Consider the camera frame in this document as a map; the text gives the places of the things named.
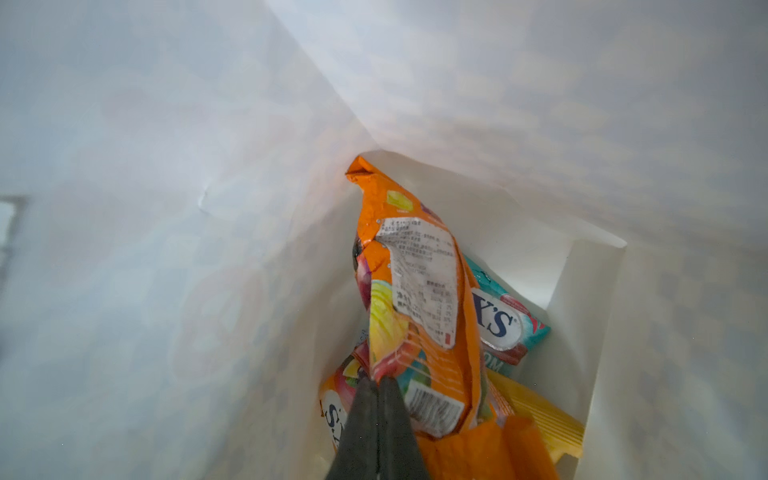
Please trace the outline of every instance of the translucent bag wall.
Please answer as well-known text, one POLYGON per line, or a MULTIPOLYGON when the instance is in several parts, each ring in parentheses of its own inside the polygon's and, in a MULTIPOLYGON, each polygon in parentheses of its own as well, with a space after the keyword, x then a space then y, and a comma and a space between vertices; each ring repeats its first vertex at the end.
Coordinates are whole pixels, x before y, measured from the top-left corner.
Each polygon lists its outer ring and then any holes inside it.
MULTIPOLYGON (((626 246, 571 475, 767 477, 766 76, 757 0, 3 2, 0 478, 305 478, 374 149, 547 223, 547 269, 626 246)), ((594 280, 538 273, 564 321, 594 280)))

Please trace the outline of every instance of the orange candy bag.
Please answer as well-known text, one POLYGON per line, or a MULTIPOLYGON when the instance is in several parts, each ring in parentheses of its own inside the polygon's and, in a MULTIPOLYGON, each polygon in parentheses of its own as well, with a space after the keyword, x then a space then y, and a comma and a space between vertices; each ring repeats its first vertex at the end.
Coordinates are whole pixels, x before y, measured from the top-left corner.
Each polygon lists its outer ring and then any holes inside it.
POLYGON ((362 157, 346 176, 363 193, 354 259, 369 310, 370 375, 397 379, 416 432, 465 431, 477 424, 482 395, 474 277, 413 194, 362 157))

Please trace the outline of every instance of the nutrition facts table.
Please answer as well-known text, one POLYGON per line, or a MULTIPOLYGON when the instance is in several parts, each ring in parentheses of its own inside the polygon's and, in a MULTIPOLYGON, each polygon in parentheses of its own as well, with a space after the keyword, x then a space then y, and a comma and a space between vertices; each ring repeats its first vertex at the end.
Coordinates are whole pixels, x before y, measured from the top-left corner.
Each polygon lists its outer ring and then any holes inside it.
POLYGON ((458 290, 451 234, 420 218, 386 218, 376 240, 390 251, 395 309, 440 346, 453 348, 458 290))

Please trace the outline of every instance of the teal candy bag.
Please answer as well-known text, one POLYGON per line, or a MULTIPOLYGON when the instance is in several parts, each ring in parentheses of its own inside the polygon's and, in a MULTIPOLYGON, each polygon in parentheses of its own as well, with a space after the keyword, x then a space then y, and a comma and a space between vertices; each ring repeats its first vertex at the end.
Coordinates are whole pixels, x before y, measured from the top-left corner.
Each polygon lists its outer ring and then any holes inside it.
POLYGON ((547 336, 550 328, 532 316, 477 263, 465 259, 480 284, 480 288, 472 289, 472 296, 485 349, 485 366, 510 377, 512 367, 547 336))

